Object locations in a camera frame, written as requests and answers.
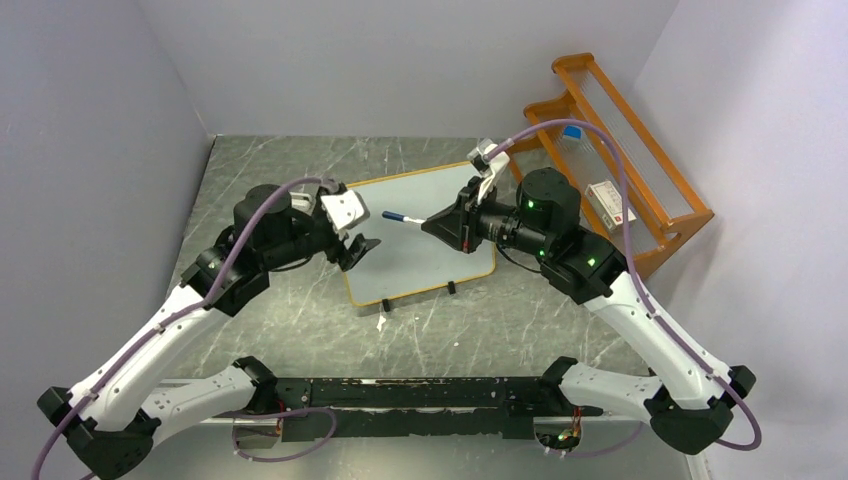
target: blue marker cap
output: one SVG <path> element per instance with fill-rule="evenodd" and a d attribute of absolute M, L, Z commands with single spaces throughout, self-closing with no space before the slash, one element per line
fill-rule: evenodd
<path fill-rule="evenodd" d="M 565 130 L 562 131 L 563 137 L 571 137 L 575 140 L 580 140 L 583 136 L 583 131 L 580 130 L 580 127 L 575 127 L 574 125 L 569 125 L 565 127 Z"/>

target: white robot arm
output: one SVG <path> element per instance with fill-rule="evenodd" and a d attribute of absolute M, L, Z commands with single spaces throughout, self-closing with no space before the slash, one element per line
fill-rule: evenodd
<path fill-rule="evenodd" d="M 234 225 L 198 256 L 138 333 L 70 389 L 53 387 L 42 394 L 39 408 L 93 474 L 118 478 L 168 437 L 210 417 L 268 413 L 261 406 L 274 404 L 276 377 L 253 357 L 209 378 L 152 392 L 204 333 L 221 328 L 268 287 L 270 272 L 322 252 L 348 270 L 379 243 L 360 234 L 346 246 L 348 229 L 370 213 L 343 184 L 333 183 L 333 191 L 321 186 L 320 203 L 288 193 L 296 184 L 321 182 L 301 179 L 281 188 L 252 189 L 236 205 Z M 34 478 L 50 445 L 36 462 Z"/>
<path fill-rule="evenodd" d="M 554 403 L 562 408 L 544 410 L 544 405 L 536 404 L 542 408 L 529 408 L 533 412 L 529 416 L 598 407 L 649 424 L 666 443 L 684 453 L 695 454 L 721 442 L 733 418 L 731 409 L 756 381 L 750 370 L 730 367 L 715 358 L 668 312 L 645 304 L 650 296 L 638 291 L 640 284 L 634 281 L 639 280 L 631 276 L 622 254 L 600 235 L 579 226 L 580 194 L 556 170 L 528 174 L 516 192 L 517 207 L 498 203 L 494 182 L 509 161 L 499 148 L 484 142 L 472 152 L 472 163 L 485 178 L 474 177 L 454 205 L 415 224 L 466 253 L 489 240 L 535 255 L 541 274 L 554 288 L 611 325 L 655 372 L 647 377 L 622 375 L 560 357 L 542 377 L 531 379 L 538 388 L 532 386 L 529 396 L 548 392 L 545 389 L 550 387 L 559 397 Z M 486 168 L 479 158 L 485 154 L 498 162 Z M 267 406 L 277 399 L 278 379 L 253 357 L 238 359 L 212 377 L 152 392 L 203 333 L 220 328 L 268 287 L 270 272 L 284 271 L 287 265 L 320 252 L 347 270 L 379 243 L 357 235 L 345 245 L 347 229 L 367 219 L 369 212 L 362 199 L 344 185 L 332 192 L 321 187 L 320 205 L 308 197 L 280 196 L 281 190 L 272 185 L 251 190 L 234 209 L 234 225 L 198 256 L 183 274 L 181 285 L 139 333 L 86 379 L 70 389 L 48 389 L 39 398 L 39 408 L 57 425 L 54 435 L 66 436 L 77 456 L 98 477 L 124 475 L 156 445 L 207 418 L 231 411 L 270 413 Z M 492 380 L 498 384 L 498 378 Z M 380 389 L 381 381 L 358 382 Z M 420 392 L 427 383 L 415 388 Z M 393 394 L 402 388 L 392 385 Z M 486 402 L 481 405 L 491 408 L 501 402 L 490 386 L 480 385 L 485 389 L 480 398 Z M 509 402 L 512 400 L 504 396 L 504 409 Z M 361 401 L 354 408 L 338 407 L 339 411 L 366 409 L 372 413 L 375 408 L 393 409 Z M 428 411 L 431 405 L 423 407 L 419 411 Z M 573 448 L 556 441 L 549 446 Z M 39 462 L 46 455 L 42 454 Z"/>

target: small box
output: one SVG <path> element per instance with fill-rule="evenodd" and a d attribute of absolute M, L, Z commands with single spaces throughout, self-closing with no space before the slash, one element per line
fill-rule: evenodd
<path fill-rule="evenodd" d="M 624 223 L 621 211 L 621 194 L 616 190 L 611 181 L 606 180 L 586 187 L 586 199 L 595 209 L 595 213 L 601 217 L 604 226 L 610 232 L 615 232 Z M 633 210 L 627 209 L 627 218 L 630 222 L 636 219 Z"/>

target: black joint housing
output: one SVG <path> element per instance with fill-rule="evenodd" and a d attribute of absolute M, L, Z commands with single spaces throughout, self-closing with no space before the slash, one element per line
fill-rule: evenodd
<path fill-rule="evenodd" d="M 67 388 L 52 387 L 38 399 L 38 408 L 58 426 L 71 411 L 70 392 Z M 62 434 L 68 446 L 97 478 L 113 480 L 135 468 L 153 449 L 153 433 L 162 424 L 150 418 L 143 410 L 119 432 L 101 432 L 97 422 L 78 416 L 71 419 Z"/>
<path fill-rule="evenodd" d="M 256 357 L 239 358 L 233 362 L 233 366 L 243 370 L 256 387 L 256 391 L 253 392 L 253 397 L 244 407 L 244 411 L 252 415 L 278 412 L 277 377 L 271 370 Z"/>
<path fill-rule="evenodd" d="M 559 384 L 562 383 L 562 378 L 568 369 L 574 365 L 577 365 L 576 358 L 559 357 L 539 377 L 539 387 L 546 397 L 548 408 L 564 415 L 571 415 L 574 406 L 565 398 Z"/>

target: small white object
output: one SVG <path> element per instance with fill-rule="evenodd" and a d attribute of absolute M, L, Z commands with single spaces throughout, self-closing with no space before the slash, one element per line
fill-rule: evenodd
<path fill-rule="evenodd" d="M 481 141 L 474 150 L 468 153 L 468 159 L 472 160 L 477 155 L 485 155 L 497 147 L 495 142 L 490 139 L 484 139 Z M 495 156 L 495 158 L 489 160 L 488 168 L 485 171 L 480 172 L 481 177 L 483 178 L 483 182 L 480 184 L 480 187 L 477 189 L 477 204 L 479 205 L 486 195 L 492 191 L 495 187 L 495 184 L 498 182 L 498 178 L 500 178 L 501 173 L 506 170 L 506 166 L 509 165 L 509 155 L 506 153 L 499 153 Z"/>
<path fill-rule="evenodd" d="M 338 232 L 349 230 L 370 216 L 362 197 L 353 190 L 337 195 L 322 195 L 321 204 Z"/>
<path fill-rule="evenodd" d="M 312 208 L 312 195 L 308 193 L 291 192 L 292 207 L 301 212 L 309 212 Z"/>
<path fill-rule="evenodd" d="M 621 209 L 621 194 L 616 190 L 611 181 L 590 184 L 586 187 L 586 199 L 595 209 L 595 213 L 601 217 L 604 226 L 610 232 L 615 232 L 624 223 L 624 214 Z M 633 222 L 636 216 L 633 211 L 627 209 L 627 219 Z"/>

